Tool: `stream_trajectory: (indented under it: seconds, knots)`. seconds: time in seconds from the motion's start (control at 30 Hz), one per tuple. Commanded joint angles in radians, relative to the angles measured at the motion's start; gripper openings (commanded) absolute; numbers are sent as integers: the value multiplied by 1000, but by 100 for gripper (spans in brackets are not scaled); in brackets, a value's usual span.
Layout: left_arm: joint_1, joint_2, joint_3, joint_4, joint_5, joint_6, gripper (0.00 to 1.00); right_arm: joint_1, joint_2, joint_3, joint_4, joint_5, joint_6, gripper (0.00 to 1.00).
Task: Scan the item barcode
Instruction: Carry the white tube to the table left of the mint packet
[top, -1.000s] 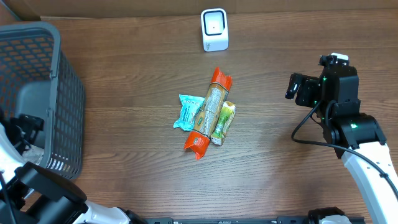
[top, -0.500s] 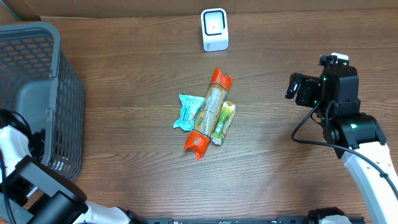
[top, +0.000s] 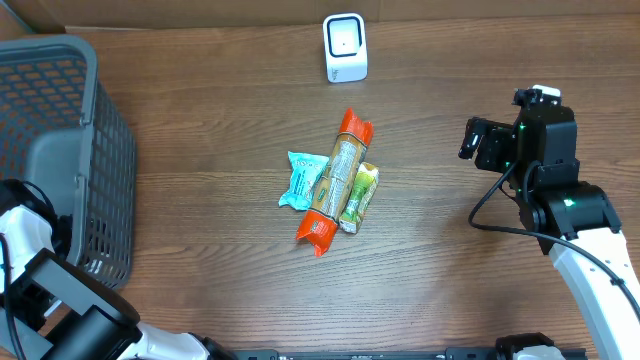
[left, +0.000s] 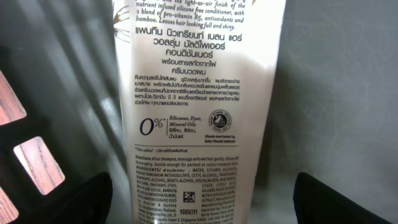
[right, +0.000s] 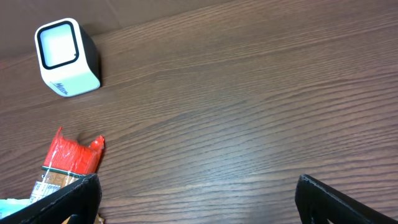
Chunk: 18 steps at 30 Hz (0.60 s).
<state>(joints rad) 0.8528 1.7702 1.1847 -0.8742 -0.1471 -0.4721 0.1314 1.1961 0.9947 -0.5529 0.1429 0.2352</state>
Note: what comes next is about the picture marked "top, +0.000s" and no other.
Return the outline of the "green juice carton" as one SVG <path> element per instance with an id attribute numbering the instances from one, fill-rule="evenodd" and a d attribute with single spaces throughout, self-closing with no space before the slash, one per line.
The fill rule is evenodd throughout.
<path id="1" fill-rule="evenodd" d="M 362 162 L 354 179 L 347 205 L 339 217 L 339 225 L 343 231 L 356 234 L 360 230 L 378 183 L 379 168 Z"/>

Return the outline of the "orange cracker pack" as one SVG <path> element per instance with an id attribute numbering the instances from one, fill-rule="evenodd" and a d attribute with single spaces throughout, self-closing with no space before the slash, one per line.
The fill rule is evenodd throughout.
<path id="1" fill-rule="evenodd" d="M 296 232 L 320 257 L 330 248 L 339 229 L 339 217 L 351 194 L 360 163 L 365 159 L 374 135 L 371 122 L 363 121 L 348 108 L 341 122 L 328 165 L 319 178 L 312 204 Z"/>

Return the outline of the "teal wipes pack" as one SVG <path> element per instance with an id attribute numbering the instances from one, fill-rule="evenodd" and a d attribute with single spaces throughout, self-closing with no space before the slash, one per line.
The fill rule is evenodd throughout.
<path id="1" fill-rule="evenodd" d="M 314 186 L 329 163 L 324 155 L 288 152 L 292 174 L 288 190 L 280 197 L 279 206 L 288 205 L 296 211 L 306 211 L 313 199 Z"/>

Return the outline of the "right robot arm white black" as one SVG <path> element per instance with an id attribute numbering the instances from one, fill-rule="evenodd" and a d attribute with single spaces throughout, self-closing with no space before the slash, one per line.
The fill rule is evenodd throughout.
<path id="1" fill-rule="evenodd" d="M 517 101 L 513 124 L 468 120 L 459 155 L 500 173 L 522 227 L 483 230 L 531 236 L 573 295 L 603 359 L 639 356 L 639 280 L 622 223 L 605 191 L 579 178 L 577 123 L 559 99 Z"/>

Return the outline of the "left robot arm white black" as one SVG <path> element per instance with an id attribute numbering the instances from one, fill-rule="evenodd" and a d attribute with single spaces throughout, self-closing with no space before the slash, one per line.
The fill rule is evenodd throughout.
<path id="1" fill-rule="evenodd" d="M 56 253 L 57 225 L 35 185 L 2 181 L 2 348 L 19 359 L 234 359 L 208 337 L 142 322 L 123 297 Z"/>

